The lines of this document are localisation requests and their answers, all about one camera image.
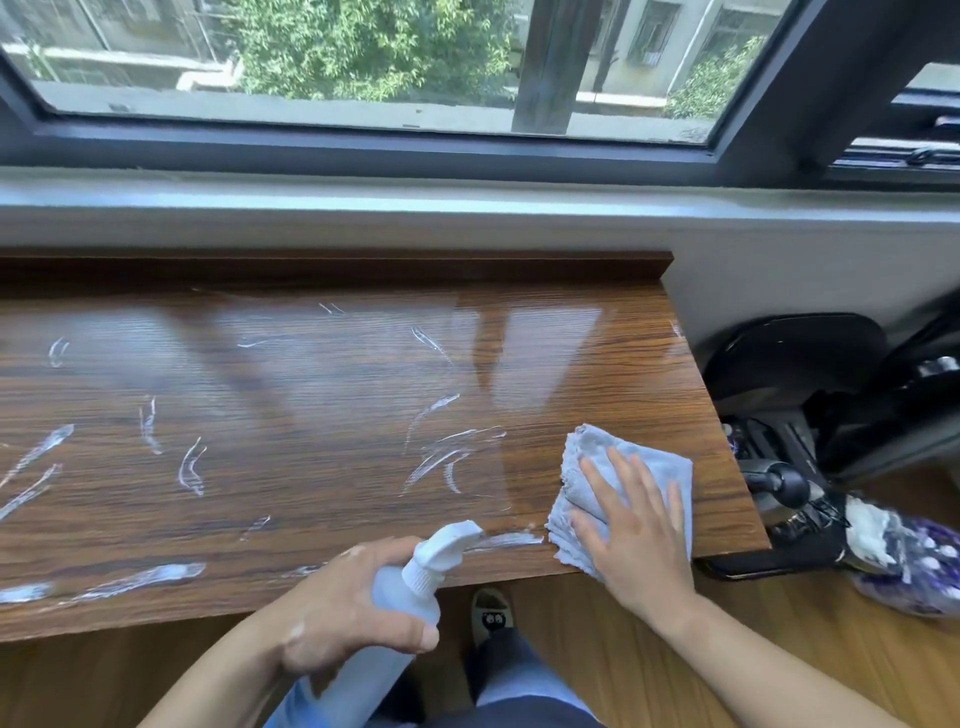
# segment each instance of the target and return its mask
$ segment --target tree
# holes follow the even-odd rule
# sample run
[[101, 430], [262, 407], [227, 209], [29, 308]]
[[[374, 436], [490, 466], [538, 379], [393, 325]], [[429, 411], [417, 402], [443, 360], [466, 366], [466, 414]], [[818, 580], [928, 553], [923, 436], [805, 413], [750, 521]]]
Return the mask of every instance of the tree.
[[511, 0], [231, 0], [249, 93], [482, 104], [503, 96]]
[[752, 37], [742, 46], [729, 48], [722, 56], [709, 56], [698, 62], [684, 85], [667, 99], [663, 115], [671, 119], [719, 117], [765, 41], [763, 36]]

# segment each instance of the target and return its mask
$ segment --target jeans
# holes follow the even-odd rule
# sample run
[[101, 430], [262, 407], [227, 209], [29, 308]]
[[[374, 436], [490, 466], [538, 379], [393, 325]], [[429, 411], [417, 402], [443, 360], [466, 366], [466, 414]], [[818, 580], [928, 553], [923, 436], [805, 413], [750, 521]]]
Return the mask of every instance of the jeans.
[[[547, 667], [533, 647], [513, 628], [501, 629], [480, 645], [467, 664], [470, 695], [478, 708], [515, 697], [548, 697], [593, 716], [560, 676]], [[312, 710], [309, 687], [299, 680], [264, 728], [329, 728]], [[366, 728], [412, 728], [375, 714]]]

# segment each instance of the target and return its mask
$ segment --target person's left hand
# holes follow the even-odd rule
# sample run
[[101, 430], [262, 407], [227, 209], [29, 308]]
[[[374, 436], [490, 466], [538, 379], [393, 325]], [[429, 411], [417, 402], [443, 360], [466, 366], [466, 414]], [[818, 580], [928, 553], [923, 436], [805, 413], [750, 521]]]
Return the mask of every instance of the person's left hand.
[[437, 627], [378, 609], [371, 600], [377, 571], [409, 561], [419, 542], [410, 536], [354, 546], [249, 620], [296, 674], [329, 667], [372, 644], [408, 654], [429, 652], [440, 639]]

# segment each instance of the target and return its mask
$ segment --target wooden floor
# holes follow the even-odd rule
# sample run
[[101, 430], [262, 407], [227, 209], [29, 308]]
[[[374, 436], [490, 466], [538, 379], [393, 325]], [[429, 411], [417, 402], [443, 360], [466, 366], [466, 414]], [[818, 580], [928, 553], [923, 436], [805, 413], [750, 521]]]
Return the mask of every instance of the wooden floor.
[[[870, 492], [960, 525], [960, 491], [940, 471], [901, 473]], [[960, 620], [897, 614], [857, 594], [840, 573], [744, 584], [701, 578], [698, 587], [915, 728], [960, 725]], [[524, 634], [608, 725], [733, 728], [685, 664], [589, 578], [549, 576], [504, 589]], [[441, 647], [416, 663], [431, 714], [467, 703], [466, 681], [451, 666], [469, 639], [468, 600], [467, 590], [443, 592]], [[233, 622], [198, 619], [0, 645], [0, 725], [134, 726]]]

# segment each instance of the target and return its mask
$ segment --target person's right hand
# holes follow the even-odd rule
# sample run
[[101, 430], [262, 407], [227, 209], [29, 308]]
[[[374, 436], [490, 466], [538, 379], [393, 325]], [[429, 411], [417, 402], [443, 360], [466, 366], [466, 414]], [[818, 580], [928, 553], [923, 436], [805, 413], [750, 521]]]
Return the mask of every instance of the person's right hand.
[[580, 469], [607, 514], [610, 542], [604, 543], [583, 511], [574, 510], [570, 520], [611, 594], [661, 631], [696, 597], [686, 558], [680, 486], [670, 483], [669, 506], [665, 506], [656, 480], [639, 457], [633, 455], [628, 462], [615, 448], [609, 448], [607, 455], [630, 507], [585, 457]]

